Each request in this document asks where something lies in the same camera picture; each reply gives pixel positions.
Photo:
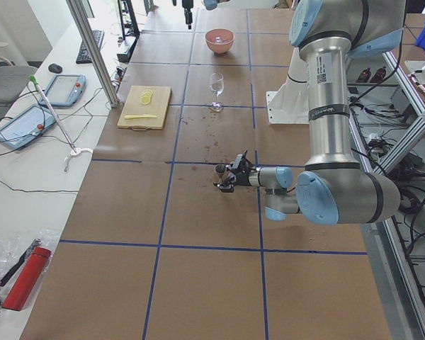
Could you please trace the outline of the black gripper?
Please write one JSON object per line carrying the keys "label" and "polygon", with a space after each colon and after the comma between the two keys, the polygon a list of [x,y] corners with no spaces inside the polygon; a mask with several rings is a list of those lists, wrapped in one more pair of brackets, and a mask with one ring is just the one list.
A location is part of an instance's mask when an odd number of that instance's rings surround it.
{"label": "black gripper", "polygon": [[184,9],[192,9],[193,8],[193,0],[182,0],[182,7]]}
{"label": "black gripper", "polygon": [[245,161],[234,161],[226,166],[228,171],[234,173],[235,179],[226,179],[213,185],[223,193],[233,193],[234,186],[259,186],[259,169],[246,165]]}

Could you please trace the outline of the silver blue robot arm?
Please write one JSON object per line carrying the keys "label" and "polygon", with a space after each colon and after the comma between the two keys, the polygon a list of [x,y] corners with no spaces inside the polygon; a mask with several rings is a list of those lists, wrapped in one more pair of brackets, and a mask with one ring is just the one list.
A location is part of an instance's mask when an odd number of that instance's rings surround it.
{"label": "silver blue robot arm", "polygon": [[[194,0],[182,0],[181,5],[184,9],[191,10],[193,8]],[[202,0],[201,3],[207,10],[213,10],[217,7],[220,1],[218,0]]]}
{"label": "silver blue robot arm", "polygon": [[255,166],[245,154],[219,164],[217,188],[266,191],[266,217],[300,213],[320,225],[373,223],[394,215],[396,185],[363,171],[351,151],[346,61],[394,49],[402,39],[404,1],[301,1],[290,25],[290,44],[306,64],[310,159],[298,176],[284,166]]}

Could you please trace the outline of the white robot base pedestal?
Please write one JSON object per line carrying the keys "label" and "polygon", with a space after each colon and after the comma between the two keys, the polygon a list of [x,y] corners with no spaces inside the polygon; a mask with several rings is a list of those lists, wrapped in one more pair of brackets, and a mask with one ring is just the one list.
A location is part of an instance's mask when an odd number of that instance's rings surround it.
{"label": "white robot base pedestal", "polygon": [[308,124],[307,64],[293,50],[285,83],[266,92],[268,121],[272,125]]}

